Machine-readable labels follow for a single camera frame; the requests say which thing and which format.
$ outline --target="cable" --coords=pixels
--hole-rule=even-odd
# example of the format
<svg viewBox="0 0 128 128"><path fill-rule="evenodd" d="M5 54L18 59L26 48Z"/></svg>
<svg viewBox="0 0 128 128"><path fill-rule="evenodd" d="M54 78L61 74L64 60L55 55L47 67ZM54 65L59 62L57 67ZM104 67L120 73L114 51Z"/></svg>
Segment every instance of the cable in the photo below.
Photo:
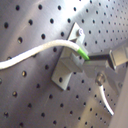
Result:
<svg viewBox="0 0 128 128"><path fill-rule="evenodd" d="M99 86L99 88L100 88L100 94L101 94L101 97L103 99L103 102L104 102L106 108L108 109L108 111L110 112L110 114L113 116L114 112L113 112L113 110L111 109L111 107L109 106L109 104L107 102L107 99L106 99L105 94L104 94L103 85Z"/></svg>
<svg viewBox="0 0 128 128"><path fill-rule="evenodd" d="M55 46L66 46L69 47L71 49L73 49L74 51L76 51L80 56L82 56L85 60L89 60L88 55L75 43L71 42L71 41L66 41L66 40L55 40L55 41L51 41L45 44L42 44L38 47L35 47L31 50L28 50L22 54L19 54L18 56L7 60L7 61L3 61L0 62L0 70L5 69L5 68L9 68L41 51L44 51L50 47L55 47Z"/></svg>

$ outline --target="metal pegboard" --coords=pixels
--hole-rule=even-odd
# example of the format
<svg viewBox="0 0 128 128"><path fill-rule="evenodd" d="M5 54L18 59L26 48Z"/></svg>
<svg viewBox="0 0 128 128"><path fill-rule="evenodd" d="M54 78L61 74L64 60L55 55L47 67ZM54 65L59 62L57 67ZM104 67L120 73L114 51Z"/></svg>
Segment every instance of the metal pegboard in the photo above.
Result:
<svg viewBox="0 0 128 128"><path fill-rule="evenodd" d="M74 22L89 52L113 48L128 36L127 0L1 0L0 61L42 43L67 39ZM62 47L0 71L1 128L107 128L111 116L95 80L74 73L66 91L51 80ZM125 72L125 65L120 66ZM104 85L114 110L118 96Z"/></svg>

